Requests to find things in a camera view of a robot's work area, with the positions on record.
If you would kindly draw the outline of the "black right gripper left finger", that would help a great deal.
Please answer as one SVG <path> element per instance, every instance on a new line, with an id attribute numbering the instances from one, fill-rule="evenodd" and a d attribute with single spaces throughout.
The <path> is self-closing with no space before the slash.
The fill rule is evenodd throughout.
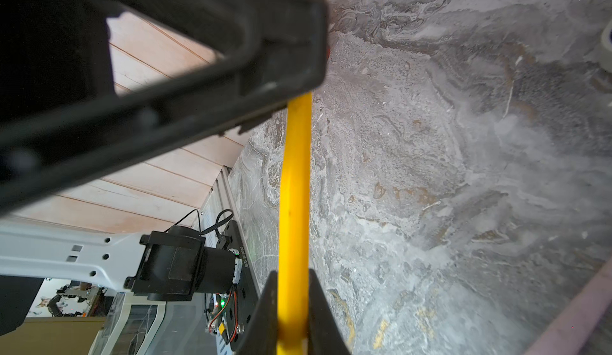
<path id="1" fill-rule="evenodd" d="M 239 340 L 237 355 L 277 354 L 278 273 L 272 271 L 253 312 L 245 334 Z"/>

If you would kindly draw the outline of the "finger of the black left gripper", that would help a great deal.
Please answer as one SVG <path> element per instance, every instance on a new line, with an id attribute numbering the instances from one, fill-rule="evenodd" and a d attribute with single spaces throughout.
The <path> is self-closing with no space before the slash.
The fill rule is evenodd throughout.
<path id="1" fill-rule="evenodd" d="M 133 12 L 218 63 L 116 94 L 108 18 Z M 229 129 L 317 88 L 325 0 L 1 0 L 1 211 Z"/>

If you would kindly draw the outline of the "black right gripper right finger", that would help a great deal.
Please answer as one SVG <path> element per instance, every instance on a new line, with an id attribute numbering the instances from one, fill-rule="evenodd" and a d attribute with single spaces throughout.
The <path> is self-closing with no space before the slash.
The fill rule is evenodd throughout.
<path id="1" fill-rule="evenodd" d="M 308 354 L 350 355 L 339 332 L 320 281 L 309 270 Z"/>

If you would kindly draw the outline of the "yellow toothbrush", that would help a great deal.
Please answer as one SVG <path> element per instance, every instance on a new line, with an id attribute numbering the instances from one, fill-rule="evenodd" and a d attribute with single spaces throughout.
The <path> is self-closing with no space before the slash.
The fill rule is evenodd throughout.
<path id="1" fill-rule="evenodd" d="M 280 183 L 277 353 L 308 352 L 312 93 L 288 103 Z"/>

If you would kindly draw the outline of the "light pink toothbrush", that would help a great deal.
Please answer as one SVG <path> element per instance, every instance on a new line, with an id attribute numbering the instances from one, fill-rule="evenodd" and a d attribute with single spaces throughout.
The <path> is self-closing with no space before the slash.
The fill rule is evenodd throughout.
<path id="1" fill-rule="evenodd" d="M 611 305 L 611 259 L 525 354 L 578 354 Z"/>

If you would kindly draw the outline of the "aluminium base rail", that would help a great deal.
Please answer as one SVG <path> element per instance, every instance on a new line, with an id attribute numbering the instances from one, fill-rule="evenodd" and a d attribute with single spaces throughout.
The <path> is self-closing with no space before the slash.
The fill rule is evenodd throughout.
<path id="1" fill-rule="evenodd" d="M 217 354 L 233 354 L 244 342 L 259 299 L 229 174 L 229 168 L 222 168 L 200 212 L 202 229 L 209 232 L 202 285 L 207 292 L 207 332 L 215 337 Z"/>

